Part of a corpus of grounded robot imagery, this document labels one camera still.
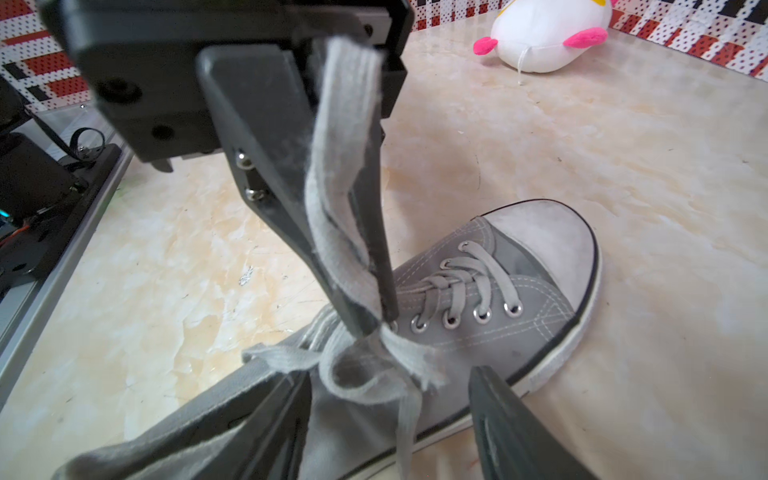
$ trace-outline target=white rubber sole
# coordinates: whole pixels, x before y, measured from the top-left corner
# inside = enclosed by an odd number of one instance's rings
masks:
[[[511,389],[518,397],[523,397],[531,392],[535,392],[540,389],[550,378],[565,364],[573,354],[574,350],[578,346],[581,338],[584,336],[584,332],[587,330],[587,325],[592,317],[592,311],[598,301],[598,294],[600,293],[600,286],[603,277],[603,253],[600,250],[598,244],[598,268],[597,275],[594,278],[594,285],[592,286],[592,292],[587,302],[584,312],[581,314],[581,321],[576,327],[574,327],[563,341],[554,348],[546,357],[531,370],[525,377],[515,383]],[[419,440],[413,446],[413,451],[419,450],[437,443],[440,440],[447,439],[449,436],[454,435],[462,430],[466,430],[472,426],[472,415],[466,415],[459,420],[453,422],[448,427],[435,432],[432,435]],[[386,458],[382,458],[378,462],[372,463],[366,466],[364,469],[355,473],[354,475],[345,478],[345,480],[366,480],[373,475],[381,472],[384,468],[389,467],[395,463],[395,456],[390,455]]]

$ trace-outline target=red and white pattern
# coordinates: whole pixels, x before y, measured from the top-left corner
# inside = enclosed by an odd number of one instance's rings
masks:
[[[410,0],[413,31],[499,10],[508,0]],[[768,81],[768,0],[618,0],[611,27]]]
[[[33,111],[91,99],[83,77],[45,30],[34,0],[0,0],[0,72]]]
[[[413,31],[499,10],[507,0],[410,0]],[[768,81],[768,0],[618,0],[611,27]],[[35,0],[0,0],[0,72],[33,111],[91,99]]]

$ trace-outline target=gray shoelace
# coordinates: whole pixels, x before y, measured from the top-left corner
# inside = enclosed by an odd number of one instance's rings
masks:
[[[328,41],[304,195],[317,256],[336,286],[379,320],[379,286],[369,271],[368,250],[349,204],[349,192],[365,160],[381,88],[381,62],[372,48],[345,38]],[[396,458],[400,478],[408,478],[422,391],[447,383],[439,352],[388,328],[379,327],[366,338],[354,339],[331,306],[321,310],[308,335],[303,348],[257,345],[244,358],[261,358],[271,369],[284,373],[317,367],[326,389],[350,402],[397,401]],[[345,385],[336,368],[342,361],[365,367],[366,381]]]
[[[442,311],[443,326],[447,329],[458,327],[462,312],[466,307],[467,283],[475,282],[480,294],[480,303],[474,308],[475,319],[487,323],[491,319],[491,278],[498,285],[504,299],[504,312],[512,318],[522,315],[523,305],[518,290],[509,278],[509,274],[498,264],[496,259],[480,244],[467,240],[458,245],[458,249],[472,257],[448,258],[440,263],[441,270],[415,286],[398,289],[402,293],[424,293],[424,310],[414,317],[411,328],[415,333],[426,330],[429,322]],[[445,292],[451,298],[448,309],[441,301]]]

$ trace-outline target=beige marble surface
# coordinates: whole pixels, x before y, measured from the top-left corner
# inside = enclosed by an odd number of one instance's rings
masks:
[[[603,479],[765,478],[768,84],[611,31],[520,87],[472,54],[492,20],[409,40],[384,122],[393,263],[487,210],[570,204],[603,248],[601,305],[526,403]],[[221,156],[174,166],[126,173],[0,414],[0,478],[135,437],[323,304]],[[414,478],[479,479],[476,455],[455,435]]]

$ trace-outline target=white plush toy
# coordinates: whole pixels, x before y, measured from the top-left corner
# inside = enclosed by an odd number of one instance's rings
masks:
[[[491,36],[475,42],[475,54],[495,48],[518,71],[557,70],[608,38],[616,1],[511,0],[498,13]]]

